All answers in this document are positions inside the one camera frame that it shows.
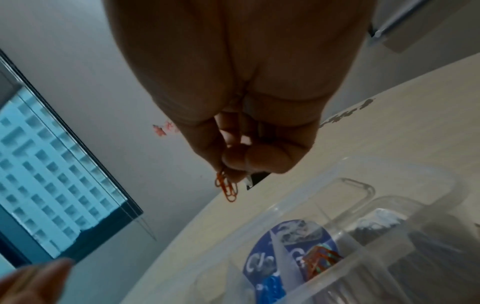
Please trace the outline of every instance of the orange paper clip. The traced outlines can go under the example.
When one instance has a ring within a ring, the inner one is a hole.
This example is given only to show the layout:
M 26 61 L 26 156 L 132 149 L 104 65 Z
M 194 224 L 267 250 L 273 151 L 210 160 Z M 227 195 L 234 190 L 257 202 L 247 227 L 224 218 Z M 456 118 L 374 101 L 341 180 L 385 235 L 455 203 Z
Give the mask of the orange paper clip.
M 226 200 L 230 203 L 235 202 L 239 189 L 236 183 L 231 183 L 223 171 L 216 173 L 215 186 L 220 187 L 225 194 Z

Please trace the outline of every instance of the plastic container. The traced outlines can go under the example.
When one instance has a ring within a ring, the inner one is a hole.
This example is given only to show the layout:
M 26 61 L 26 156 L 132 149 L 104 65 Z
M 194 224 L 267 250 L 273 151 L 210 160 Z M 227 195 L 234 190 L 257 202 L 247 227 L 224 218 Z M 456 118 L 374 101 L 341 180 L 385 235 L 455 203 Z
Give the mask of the plastic container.
M 472 222 L 458 216 L 467 193 L 459 178 L 442 169 L 346 158 L 159 285 L 145 303 L 256 303 L 259 287 L 245 276 L 244 267 L 265 233 L 271 235 L 286 292 L 276 303 L 440 303 L 431 296 L 442 283 L 448 284 L 445 279 L 424 284 L 430 288 L 426 293 L 414 281 L 425 273 L 423 283 L 437 270 L 435 279 L 455 270 L 458 285 L 464 286 L 464 264 L 476 264 L 475 256 L 480 256 L 478 240 L 465 229 Z M 270 231 L 294 219 L 322 226 L 343 257 L 306 282 L 298 257 L 286 250 L 280 234 Z M 444 255 L 432 255 L 432 250 Z M 458 260 L 448 261 L 445 255 Z M 472 286 L 480 282 L 475 274 L 469 275 Z M 461 292 L 451 292 L 455 303 L 473 291 Z

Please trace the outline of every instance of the white wall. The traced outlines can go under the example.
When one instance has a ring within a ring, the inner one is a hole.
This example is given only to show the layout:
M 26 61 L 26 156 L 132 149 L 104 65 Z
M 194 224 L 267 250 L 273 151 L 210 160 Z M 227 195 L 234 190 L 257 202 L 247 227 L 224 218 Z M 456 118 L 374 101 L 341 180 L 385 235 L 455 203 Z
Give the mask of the white wall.
M 217 193 L 214 172 L 165 121 L 110 35 L 100 0 L 1 0 L 0 48 L 132 198 L 154 242 L 131 224 L 74 270 L 63 303 L 118 303 Z

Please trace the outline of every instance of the wooden table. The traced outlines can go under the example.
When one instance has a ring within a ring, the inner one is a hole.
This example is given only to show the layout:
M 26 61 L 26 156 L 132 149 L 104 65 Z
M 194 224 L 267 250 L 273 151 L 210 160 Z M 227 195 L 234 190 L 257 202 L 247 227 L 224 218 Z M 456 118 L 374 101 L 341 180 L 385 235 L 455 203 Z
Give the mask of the wooden table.
M 237 201 L 219 194 L 158 257 L 123 304 L 141 304 L 203 252 L 340 159 L 368 154 L 441 165 L 479 185 L 480 54 L 403 83 L 327 119 L 310 153 L 289 173 L 270 175 Z M 466 204 L 480 223 L 480 189 Z

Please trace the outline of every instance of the dark frame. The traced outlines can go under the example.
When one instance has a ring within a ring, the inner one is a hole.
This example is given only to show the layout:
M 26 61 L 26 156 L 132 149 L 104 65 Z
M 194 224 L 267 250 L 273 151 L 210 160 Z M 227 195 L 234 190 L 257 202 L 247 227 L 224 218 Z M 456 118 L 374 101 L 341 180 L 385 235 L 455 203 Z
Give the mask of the dark frame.
M 76 140 L 76 142 L 83 148 L 85 153 L 93 160 L 93 162 L 98 165 L 98 167 L 105 173 L 107 178 L 126 198 L 126 201 L 122 203 L 119 208 L 104 218 L 97 226 L 82 231 L 75 240 L 75 243 L 60 254 L 60 257 L 69 257 L 76 262 L 79 262 L 99 248 L 112 236 L 120 232 L 120 230 L 122 230 L 129 223 L 142 215 L 143 211 L 1 49 L 0 58 L 2 58 L 8 64 L 8 66 L 13 70 L 16 76 L 20 78 L 23 84 L 30 89 L 33 94 L 44 104 L 50 113 Z M 2 229 L 2 226 L 5 225 L 7 225 L 8 229 L 13 231 L 14 234 L 10 232 L 5 233 L 5 230 Z M 25 252 L 26 248 L 29 248 L 30 253 Z M 19 267 L 25 264 L 45 262 L 52 259 L 50 255 L 40 246 L 40 244 L 38 244 L 37 241 L 31 237 L 30 234 L 1 206 L 0 254 L 2 254 L 14 267 Z

